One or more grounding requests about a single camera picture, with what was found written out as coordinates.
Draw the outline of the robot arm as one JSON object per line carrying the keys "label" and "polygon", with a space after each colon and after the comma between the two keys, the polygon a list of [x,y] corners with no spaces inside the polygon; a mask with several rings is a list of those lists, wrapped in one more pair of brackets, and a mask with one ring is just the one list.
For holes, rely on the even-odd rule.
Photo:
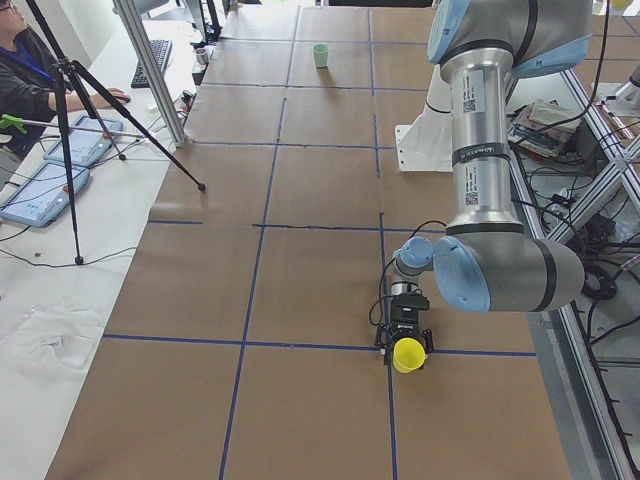
{"label": "robot arm", "polygon": [[447,85],[451,165],[458,211],[445,235],[413,234],[395,251],[390,317],[377,328],[384,359],[401,373],[420,369],[433,348],[419,315],[429,307],[418,280],[431,271],[459,310],[539,312],[573,301],[584,282],[578,256],[529,239],[512,209],[507,83],[572,68],[586,56],[587,1],[444,1],[428,40],[435,83]]}

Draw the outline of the person's hand on mouse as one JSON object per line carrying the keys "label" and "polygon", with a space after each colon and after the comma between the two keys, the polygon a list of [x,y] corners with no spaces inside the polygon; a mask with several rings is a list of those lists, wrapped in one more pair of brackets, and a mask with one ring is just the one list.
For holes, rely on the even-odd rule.
{"label": "person's hand on mouse", "polygon": [[129,94],[120,89],[110,88],[108,92],[119,104],[126,105],[131,101]]}

